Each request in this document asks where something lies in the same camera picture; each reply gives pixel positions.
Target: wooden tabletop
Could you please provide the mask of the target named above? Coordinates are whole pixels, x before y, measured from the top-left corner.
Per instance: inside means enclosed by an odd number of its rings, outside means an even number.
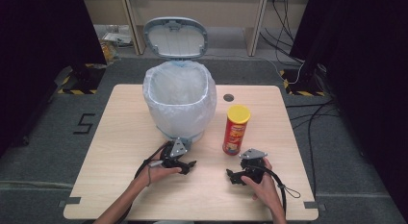
[[[233,102],[223,100],[234,95]],[[217,110],[204,136],[181,162],[197,161],[188,175],[171,175],[147,187],[135,200],[129,220],[271,220],[268,209],[252,200],[250,187],[232,185],[225,169],[241,171],[241,159],[222,151],[226,112],[235,104],[251,111],[242,152],[255,148],[268,153],[283,184],[301,193],[287,194],[288,220],[314,220],[317,209],[305,209],[314,198],[288,114],[278,87],[217,86]],[[142,161],[165,139],[144,102],[141,85],[114,88],[67,204],[69,219],[97,218],[129,186]]]

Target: yellow lid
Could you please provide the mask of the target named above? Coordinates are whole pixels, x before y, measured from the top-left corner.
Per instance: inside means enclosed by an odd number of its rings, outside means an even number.
[[[251,117],[251,112],[249,109],[242,105],[235,105],[229,108],[228,110],[228,119],[236,124],[244,124]]]

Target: trash bag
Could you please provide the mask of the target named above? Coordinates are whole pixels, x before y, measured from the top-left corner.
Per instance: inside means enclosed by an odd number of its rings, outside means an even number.
[[[216,83],[198,62],[170,61],[146,72],[143,96],[167,139],[201,138],[217,106]]]

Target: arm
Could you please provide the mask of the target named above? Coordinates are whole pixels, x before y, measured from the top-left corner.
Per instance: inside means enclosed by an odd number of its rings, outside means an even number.
[[[132,205],[141,191],[148,185],[155,183],[170,174],[176,174],[181,168],[163,168],[161,165],[151,167],[147,165],[134,179],[126,190],[105,210],[94,223],[115,223]]]
[[[269,161],[264,158],[265,167],[272,169]],[[242,176],[241,179],[255,191],[254,200],[261,199],[261,201],[270,209],[272,214],[273,223],[286,224],[285,212],[279,200],[278,193],[276,191],[275,182],[267,173],[264,173],[262,182],[260,184],[255,183],[250,178]]]

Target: red canister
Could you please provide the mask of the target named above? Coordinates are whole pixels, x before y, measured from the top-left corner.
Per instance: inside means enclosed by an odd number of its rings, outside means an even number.
[[[235,105],[227,112],[224,143],[222,149],[227,155],[237,155],[241,151],[243,135],[251,113],[242,105]]]

